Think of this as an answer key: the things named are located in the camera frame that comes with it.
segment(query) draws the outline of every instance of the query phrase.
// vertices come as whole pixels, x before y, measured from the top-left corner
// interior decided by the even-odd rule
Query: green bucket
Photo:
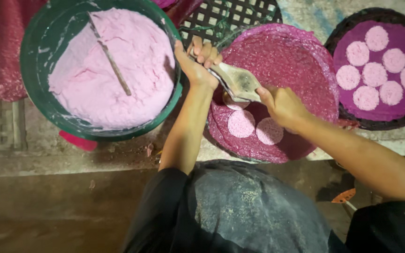
[[[123,130],[93,127],[89,122],[71,115],[49,92],[48,75],[53,71],[69,41],[87,24],[89,17],[86,12],[113,7],[136,11],[150,18],[165,31],[171,45],[181,39],[172,21],[149,0],[50,0],[32,18],[21,43],[21,74],[34,105],[60,129],[92,141],[124,141],[155,129],[176,106],[182,92],[182,85],[179,83],[181,68],[176,60],[175,86],[165,108],[155,119]],[[46,48],[49,48],[49,51],[41,52],[41,49]]]

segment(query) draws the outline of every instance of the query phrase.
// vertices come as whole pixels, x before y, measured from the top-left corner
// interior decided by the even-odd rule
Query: purple cloth
[[[351,31],[347,32],[343,38],[337,43],[337,47],[334,52],[334,68],[337,72],[341,66],[349,65],[346,58],[346,48],[354,41],[365,41],[365,34],[368,30],[374,26],[382,26],[388,32],[389,43],[384,50],[379,52],[370,51],[369,62],[377,62],[382,64],[382,56],[388,49],[399,48],[405,54],[405,26],[399,24],[380,23],[376,21],[365,21],[358,24]],[[363,66],[357,67],[362,73]],[[400,73],[390,73],[387,71],[388,80],[396,81],[401,84]],[[360,86],[365,85],[362,79],[359,85],[352,90],[340,90],[340,102],[348,110],[349,113],[354,114],[357,118],[369,119],[374,121],[391,121],[393,119],[401,118],[405,115],[405,90],[403,92],[403,98],[397,105],[389,106],[379,101],[379,105],[371,111],[362,111],[357,108],[352,100],[354,91]]]

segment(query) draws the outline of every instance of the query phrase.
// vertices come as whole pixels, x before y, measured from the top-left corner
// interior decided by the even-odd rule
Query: black lattice tray
[[[180,32],[185,47],[197,35],[222,51],[245,29],[272,22],[282,23],[276,0],[204,0]]]

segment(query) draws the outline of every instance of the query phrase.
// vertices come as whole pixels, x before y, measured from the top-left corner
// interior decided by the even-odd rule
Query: floor
[[[298,160],[258,167],[311,199],[344,173],[331,161]],[[0,177],[0,253],[117,252],[153,169]],[[351,203],[372,203],[356,182]],[[316,203],[340,239],[350,218],[340,204]]]
[[[371,7],[393,6],[405,14],[405,1],[391,0],[278,0],[284,22],[315,30],[323,42],[335,19]],[[322,10],[323,20],[307,15]],[[58,129],[25,100],[27,149],[0,152],[0,253],[117,252],[141,197],[156,173],[160,151],[179,106],[160,128],[115,144],[100,144],[83,152],[58,136]],[[155,148],[148,157],[145,146]],[[203,140],[204,156],[231,158]],[[344,171],[332,160],[301,159],[258,167],[315,200],[321,187],[339,181]],[[351,200],[356,207],[372,204],[372,193],[356,182]],[[340,204],[316,203],[335,233],[346,239],[350,218]]]

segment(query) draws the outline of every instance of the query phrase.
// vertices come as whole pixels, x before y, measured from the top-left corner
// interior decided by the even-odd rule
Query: hand
[[[301,99],[290,88],[267,87],[256,89],[270,116],[282,127],[298,132],[305,119],[312,117]]]
[[[192,48],[193,53],[198,57],[198,62],[188,57]],[[218,54],[216,47],[212,47],[209,42],[203,45],[202,39],[198,36],[194,36],[192,44],[187,49],[187,53],[184,52],[182,42],[176,41],[175,55],[182,71],[190,80],[190,86],[208,87],[211,91],[217,88],[218,79],[207,71],[207,68],[210,68],[212,64],[218,65],[223,60],[223,56]]]

